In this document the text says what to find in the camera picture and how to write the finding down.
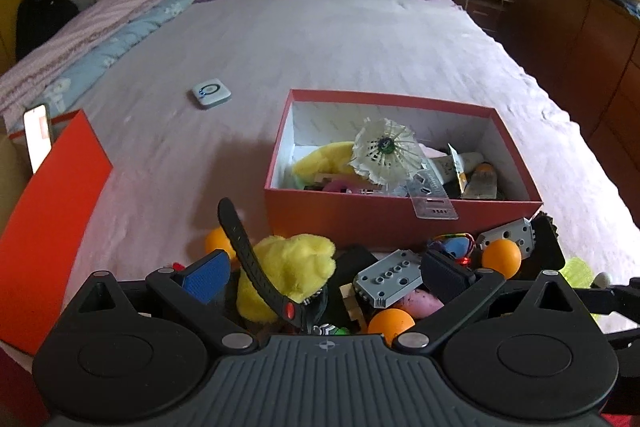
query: smartphone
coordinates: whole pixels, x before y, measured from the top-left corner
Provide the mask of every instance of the smartphone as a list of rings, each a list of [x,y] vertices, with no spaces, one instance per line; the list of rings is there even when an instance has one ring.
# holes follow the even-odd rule
[[[51,150],[49,112],[45,104],[25,112],[24,134],[27,138],[27,149],[29,151],[31,169],[35,174]]]

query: triangular cutout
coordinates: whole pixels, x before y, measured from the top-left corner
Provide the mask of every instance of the triangular cutout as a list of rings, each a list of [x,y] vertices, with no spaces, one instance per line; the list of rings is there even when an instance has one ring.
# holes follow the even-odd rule
[[[111,298],[107,285],[103,282],[99,282],[92,288],[91,293],[82,303],[80,313],[111,310],[113,308],[116,308],[116,303],[113,302],[113,298]]]
[[[542,308],[543,310],[556,310],[559,312],[574,311],[556,282],[549,282],[546,284],[542,299],[540,299],[539,308]]]

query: bed sheet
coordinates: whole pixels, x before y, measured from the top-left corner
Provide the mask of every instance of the bed sheet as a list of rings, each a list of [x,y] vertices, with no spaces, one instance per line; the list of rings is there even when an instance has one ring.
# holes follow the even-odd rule
[[[232,99],[201,110],[192,86]],[[566,257],[615,283],[640,275],[640,231],[591,150],[548,95],[450,0],[218,0],[196,4],[108,71],[76,104],[114,169],[66,292],[202,257],[230,197],[252,238],[269,233],[263,184],[290,88],[359,90],[493,106],[558,226]],[[630,327],[602,317],[605,331]]]

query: pink blanket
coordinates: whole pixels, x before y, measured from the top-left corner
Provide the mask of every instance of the pink blanket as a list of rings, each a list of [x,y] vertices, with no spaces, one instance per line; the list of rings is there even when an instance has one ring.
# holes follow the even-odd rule
[[[8,127],[57,75],[162,0],[100,0],[0,77],[0,115]]]

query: blue gripper pad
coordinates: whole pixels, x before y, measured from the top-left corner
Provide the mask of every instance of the blue gripper pad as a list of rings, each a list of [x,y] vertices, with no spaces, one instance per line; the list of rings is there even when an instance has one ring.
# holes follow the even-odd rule
[[[208,304],[225,287],[231,263],[224,250],[215,250],[178,274],[182,288],[203,304]]]

